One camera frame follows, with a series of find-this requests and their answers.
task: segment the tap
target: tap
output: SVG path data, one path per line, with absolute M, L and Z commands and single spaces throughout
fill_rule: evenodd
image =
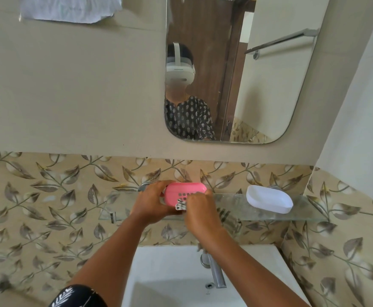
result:
M 205 250 L 201 255 L 201 264 L 205 268 L 210 268 L 212 272 L 212 278 L 214 279 L 215 288 L 224 289 L 226 288 L 225 278 L 223 277 L 222 269 L 215 259 L 207 253 Z

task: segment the glass shelf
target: glass shelf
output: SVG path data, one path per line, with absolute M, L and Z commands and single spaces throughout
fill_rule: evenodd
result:
M 111 220 L 110 213 L 116 213 L 116 220 L 124 220 L 130 213 L 133 204 L 138 196 L 138 192 L 119 192 L 117 200 L 113 204 L 105 204 L 99 220 Z M 327 218 L 321 214 L 305 196 L 299 195 L 292 197 L 293 208 L 287 214 L 280 214 L 266 211 L 251 206 L 244 194 L 214 194 L 217 207 L 230 210 L 231 213 L 241 219 L 241 221 L 327 221 Z M 165 220 L 183 220 L 182 215 L 166 217 Z

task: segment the washbasin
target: washbasin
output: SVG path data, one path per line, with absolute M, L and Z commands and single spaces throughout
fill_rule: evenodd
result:
M 308 303 L 275 246 L 242 247 Z M 200 255 L 196 246 L 138 247 L 122 306 L 246 306 L 226 274 L 227 287 L 214 287 L 211 270 L 201 265 Z

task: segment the white soap dish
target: white soap dish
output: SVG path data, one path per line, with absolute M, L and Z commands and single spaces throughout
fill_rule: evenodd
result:
M 284 191 L 269 187 L 250 185 L 246 191 L 246 199 L 251 206 L 276 213 L 289 213 L 293 201 Z

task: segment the drain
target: drain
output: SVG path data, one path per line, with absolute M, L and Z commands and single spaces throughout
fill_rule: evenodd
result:
M 215 287 L 215 284 L 213 282 L 208 282 L 207 284 L 205 284 L 205 288 L 207 288 L 208 290 L 213 289 L 214 287 Z

